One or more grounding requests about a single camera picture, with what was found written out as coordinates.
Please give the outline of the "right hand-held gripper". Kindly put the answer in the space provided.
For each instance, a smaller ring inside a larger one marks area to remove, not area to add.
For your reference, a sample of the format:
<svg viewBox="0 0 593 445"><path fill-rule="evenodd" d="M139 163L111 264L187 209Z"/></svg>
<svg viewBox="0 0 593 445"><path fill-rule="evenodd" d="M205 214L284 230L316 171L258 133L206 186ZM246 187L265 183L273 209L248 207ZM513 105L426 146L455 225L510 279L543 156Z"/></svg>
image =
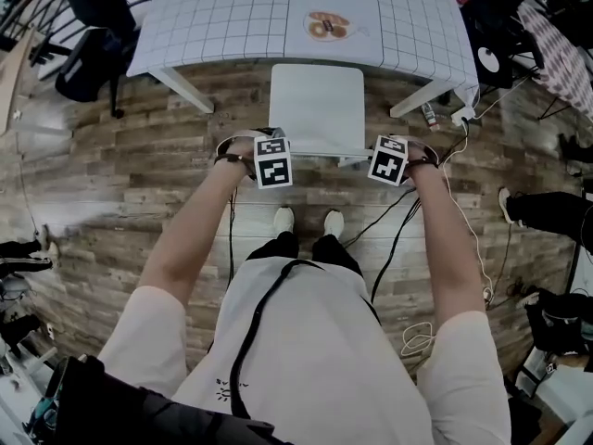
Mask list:
<svg viewBox="0 0 593 445"><path fill-rule="evenodd" d="M379 135L367 176L377 182L400 186L408 159L408 141L405 138Z"/></svg>

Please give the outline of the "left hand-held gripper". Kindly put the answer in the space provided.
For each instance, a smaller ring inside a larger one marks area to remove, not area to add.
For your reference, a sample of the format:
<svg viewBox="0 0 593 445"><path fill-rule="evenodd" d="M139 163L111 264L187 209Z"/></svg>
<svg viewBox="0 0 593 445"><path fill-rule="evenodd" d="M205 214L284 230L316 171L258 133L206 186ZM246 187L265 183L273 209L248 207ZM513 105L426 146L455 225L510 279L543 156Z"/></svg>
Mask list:
<svg viewBox="0 0 593 445"><path fill-rule="evenodd" d="M293 184L290 143L280 128L256 130L254 163L259 189Z"/></svg>

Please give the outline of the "person's right hand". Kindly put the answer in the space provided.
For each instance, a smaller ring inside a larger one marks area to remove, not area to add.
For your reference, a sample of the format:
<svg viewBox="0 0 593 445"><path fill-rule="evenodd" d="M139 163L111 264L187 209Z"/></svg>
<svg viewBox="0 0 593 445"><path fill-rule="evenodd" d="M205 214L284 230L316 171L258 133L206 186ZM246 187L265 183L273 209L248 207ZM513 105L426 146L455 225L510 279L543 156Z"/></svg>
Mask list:
<svg viewBox="0 0 593 445"><path fill-rule="evenodd" d="M438 167L438 155L431 147L426 145L423 141L409 138L407 140L407 144L408 161L406 164L406 169L404 171L406 176L411 177L413 170L416 167L421 167L424 165L433 166L435 168Z"/></svg>

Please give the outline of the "person's left hand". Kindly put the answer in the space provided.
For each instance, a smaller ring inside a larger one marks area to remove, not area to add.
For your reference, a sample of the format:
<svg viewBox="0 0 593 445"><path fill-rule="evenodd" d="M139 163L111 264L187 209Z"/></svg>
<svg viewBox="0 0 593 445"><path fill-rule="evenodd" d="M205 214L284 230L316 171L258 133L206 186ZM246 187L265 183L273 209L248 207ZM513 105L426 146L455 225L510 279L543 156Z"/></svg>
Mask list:
<svg viewBox="0 0 593 445"><path fill-rule="evenodd" d="M255 175L254 147L259 132L244 130L222 140L216 148L214 163L226 160L231 163L241 163L250 176Z"/></svg>

